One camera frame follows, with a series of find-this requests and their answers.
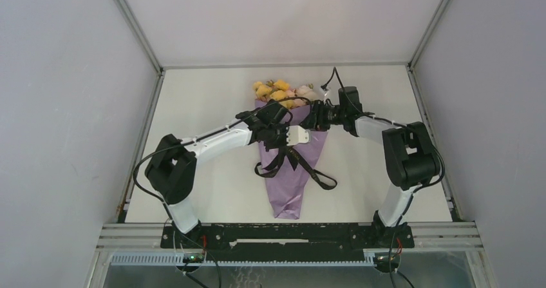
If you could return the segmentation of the white fake flower stem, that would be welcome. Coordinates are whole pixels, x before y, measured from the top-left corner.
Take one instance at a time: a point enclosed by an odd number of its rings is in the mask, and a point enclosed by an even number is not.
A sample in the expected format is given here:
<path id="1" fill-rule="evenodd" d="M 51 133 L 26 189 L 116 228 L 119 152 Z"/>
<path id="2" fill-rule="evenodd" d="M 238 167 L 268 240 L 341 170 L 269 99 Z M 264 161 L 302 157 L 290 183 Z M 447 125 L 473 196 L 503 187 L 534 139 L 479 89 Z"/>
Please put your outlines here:
<path id="1" fill-rule="evenodd" d="M 319 100 L 319 95 L 314 91 L 311 84 L 302 85 L 296 90 L 298 97 L 304 97 L 310 101 Z"/>

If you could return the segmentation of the yellow fake flower stem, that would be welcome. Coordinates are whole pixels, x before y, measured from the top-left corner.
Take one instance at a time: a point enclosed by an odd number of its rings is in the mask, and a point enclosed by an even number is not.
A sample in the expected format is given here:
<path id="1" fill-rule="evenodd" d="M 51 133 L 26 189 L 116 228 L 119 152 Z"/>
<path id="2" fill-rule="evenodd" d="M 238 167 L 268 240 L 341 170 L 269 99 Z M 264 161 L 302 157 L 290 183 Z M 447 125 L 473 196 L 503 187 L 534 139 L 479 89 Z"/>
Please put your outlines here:
<path id="1" fill-rule="evenodd" d="M 252 90 L 257 101 L 280 101 L 280 104 L 289 110 L 296 107 L 294 100 L 296 93 L 289 83 L 284 80 L 256 81 L 252 85 Z"/>

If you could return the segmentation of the pink wrapping paper sheet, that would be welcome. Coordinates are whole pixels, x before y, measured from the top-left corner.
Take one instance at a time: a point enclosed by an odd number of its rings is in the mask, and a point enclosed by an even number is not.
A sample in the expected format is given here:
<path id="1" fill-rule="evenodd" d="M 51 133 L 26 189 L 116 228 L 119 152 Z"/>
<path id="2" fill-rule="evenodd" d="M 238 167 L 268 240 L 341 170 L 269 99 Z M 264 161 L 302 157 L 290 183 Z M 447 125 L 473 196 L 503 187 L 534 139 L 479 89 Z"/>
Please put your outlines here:
<path id="1" fill-rule="evenodd" d="M 296 107 L 290 111 L 293 114 L 290 123 L 295 125 L 309 114 L 310 106 Z M 312 132 L 309 143 L 295 145 L 294 149 L 312 168 L 316 168 L 327 136 L 328 132 L 325 131 Z M 262 142 L 259 142 L 258 149 L 263 168 L 269 165 L 278 154 L 278 149 L 266 151 Z M 274 218 L 286 220 L 300 218 L 305 185 L 309 180 L 309 173 L 301 165 L 294 170 L 287 158 L 274 177 L 265 178 L 265 188 Z"/>

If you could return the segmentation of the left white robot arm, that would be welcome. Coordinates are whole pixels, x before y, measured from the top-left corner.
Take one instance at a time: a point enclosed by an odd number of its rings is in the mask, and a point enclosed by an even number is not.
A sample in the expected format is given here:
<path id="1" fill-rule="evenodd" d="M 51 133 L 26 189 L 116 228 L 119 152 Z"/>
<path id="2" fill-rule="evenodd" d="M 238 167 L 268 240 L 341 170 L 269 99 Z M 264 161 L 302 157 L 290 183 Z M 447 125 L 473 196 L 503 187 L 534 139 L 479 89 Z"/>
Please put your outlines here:
<path id="1" fill-rule="evenodd" d="M 283 120 L 288 110 L 276 101 L 238 113 L 226 125 L 200 136 L 178 139 L 164 136 L 156 151 L 145 156 L 133 170 L 137 188 L 158 199 L 177 228 L 176 239 L 186 247 L 202 237 L 189 195 L 196 170 L 207 161 L 235 148 L 261 142 L 269 148 L 308 142 L 309 132 Z"/>

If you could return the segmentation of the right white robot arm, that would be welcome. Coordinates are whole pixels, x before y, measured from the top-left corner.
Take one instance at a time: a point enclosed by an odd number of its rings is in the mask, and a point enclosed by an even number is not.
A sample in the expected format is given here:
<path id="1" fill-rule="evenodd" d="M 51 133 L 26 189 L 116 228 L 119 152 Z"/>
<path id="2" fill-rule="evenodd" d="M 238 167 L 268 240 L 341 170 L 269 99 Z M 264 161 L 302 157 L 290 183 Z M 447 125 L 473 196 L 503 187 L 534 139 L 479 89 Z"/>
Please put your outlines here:
<path id="1" fill-rule="evenodd" d="M 433 145 L 423 122 L 399 123 L 363 111 L 357 88 L 342 87 L 339 102 L 312 101 L 301 127 L 312 131 L 328 131 L 331 126 L 382 145 L 386 172 L 391 182 L 381 207 L 374 215 L 373 241 L 388 247 L 398 237 L 396 227 L 406 221 L 406 213 L 415 194 L 441 182 L 445 175 L 444 161 Z"/>

